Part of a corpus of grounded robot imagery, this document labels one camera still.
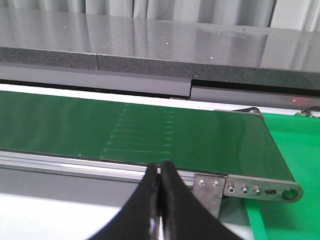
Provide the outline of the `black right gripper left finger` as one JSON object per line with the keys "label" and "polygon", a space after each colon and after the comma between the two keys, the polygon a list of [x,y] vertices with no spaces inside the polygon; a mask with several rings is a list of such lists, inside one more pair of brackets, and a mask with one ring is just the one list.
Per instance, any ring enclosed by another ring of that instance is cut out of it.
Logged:
{"label": "black right gripper left finger", "polygon": [[157,165],[147,165],[137,188],[117,215],[91,240],[157,240],[159,237]]}

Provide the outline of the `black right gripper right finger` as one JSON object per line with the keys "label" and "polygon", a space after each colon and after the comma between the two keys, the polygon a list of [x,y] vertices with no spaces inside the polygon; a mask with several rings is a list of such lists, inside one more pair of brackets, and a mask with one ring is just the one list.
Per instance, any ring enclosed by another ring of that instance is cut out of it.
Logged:
{"label": "black right gripper right finger", "polygon": [[196,199],[172,161],[161,164],[161,213],[166,240],[240,240]]}

